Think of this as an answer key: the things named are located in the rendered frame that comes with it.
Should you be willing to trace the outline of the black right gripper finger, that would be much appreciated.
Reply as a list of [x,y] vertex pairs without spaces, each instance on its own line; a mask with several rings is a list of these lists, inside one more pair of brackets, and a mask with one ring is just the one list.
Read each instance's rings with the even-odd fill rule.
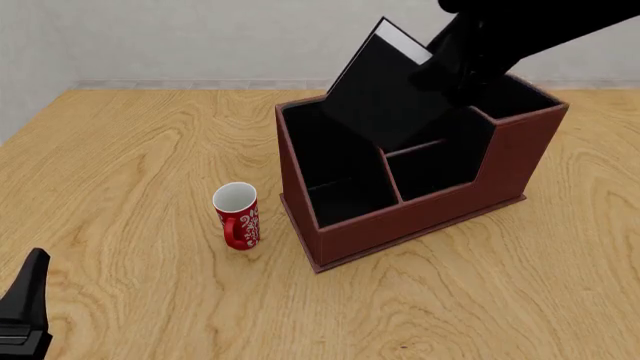
[[436,53],[409,76],[423,92],[436,92],[456,107],[472,104],[495,81],[491,65],[450,58]]

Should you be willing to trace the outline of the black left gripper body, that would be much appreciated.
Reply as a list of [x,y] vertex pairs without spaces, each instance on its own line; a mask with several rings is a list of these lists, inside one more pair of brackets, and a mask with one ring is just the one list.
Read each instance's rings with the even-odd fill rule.
[[48,323],[0,323],[0,360],[44,360],[52,341]]

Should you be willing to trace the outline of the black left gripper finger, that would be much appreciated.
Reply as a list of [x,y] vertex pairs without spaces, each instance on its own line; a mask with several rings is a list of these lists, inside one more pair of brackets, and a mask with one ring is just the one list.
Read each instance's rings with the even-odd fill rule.
[[0,299],[0,322],[47,322],[46,281],[50,256],[33,248]]

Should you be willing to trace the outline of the black hardcover book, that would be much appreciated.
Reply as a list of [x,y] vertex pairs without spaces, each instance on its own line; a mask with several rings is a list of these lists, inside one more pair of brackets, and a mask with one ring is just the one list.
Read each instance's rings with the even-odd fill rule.
[[327,116],[386,150],[400,149],[456,107],[410,83],[434,54],[382,17],[327,92]]

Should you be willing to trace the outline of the red-brown desk caddy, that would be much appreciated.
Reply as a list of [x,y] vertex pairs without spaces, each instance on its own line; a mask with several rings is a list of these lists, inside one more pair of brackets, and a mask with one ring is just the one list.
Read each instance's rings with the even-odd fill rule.
[[324,116],[322,102],[275,108],[280,198],[315,272],[523,200],[568,110],[510,74],[386,151]]

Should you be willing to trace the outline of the red patterned mug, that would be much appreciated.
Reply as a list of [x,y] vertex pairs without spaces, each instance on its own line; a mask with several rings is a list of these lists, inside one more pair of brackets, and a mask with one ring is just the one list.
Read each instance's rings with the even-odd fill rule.
[[246,182],[231,182],[212,196],[212,205],[221,221],[223,238],[229,248],[247,251],[260,242],[257,191]]

